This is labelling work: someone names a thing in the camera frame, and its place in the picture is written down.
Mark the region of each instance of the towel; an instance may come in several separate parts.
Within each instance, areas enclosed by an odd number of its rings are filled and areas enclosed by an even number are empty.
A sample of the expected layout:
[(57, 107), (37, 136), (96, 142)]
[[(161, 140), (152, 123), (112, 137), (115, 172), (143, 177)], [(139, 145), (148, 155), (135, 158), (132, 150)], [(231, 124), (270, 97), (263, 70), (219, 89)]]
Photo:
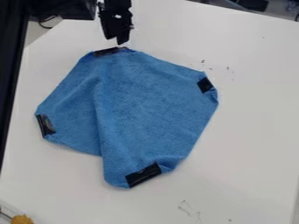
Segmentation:
[(130, 188), (185, 159), (218, 106), (205, 73), (129, 49), (91, 52), (38, 106), (43, 137), (102, 157)]

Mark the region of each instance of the towel fold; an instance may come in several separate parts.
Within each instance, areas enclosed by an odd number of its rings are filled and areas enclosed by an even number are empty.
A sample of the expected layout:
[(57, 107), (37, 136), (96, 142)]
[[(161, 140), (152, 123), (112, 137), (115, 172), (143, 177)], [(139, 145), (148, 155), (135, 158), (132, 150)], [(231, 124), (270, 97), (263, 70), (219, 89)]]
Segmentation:
[(121, 49), (84, 56), (38, 106), (44, 138), (101, 156), (104, 178), (124, 188), (170, 172), (218, 106), (205, 73)]

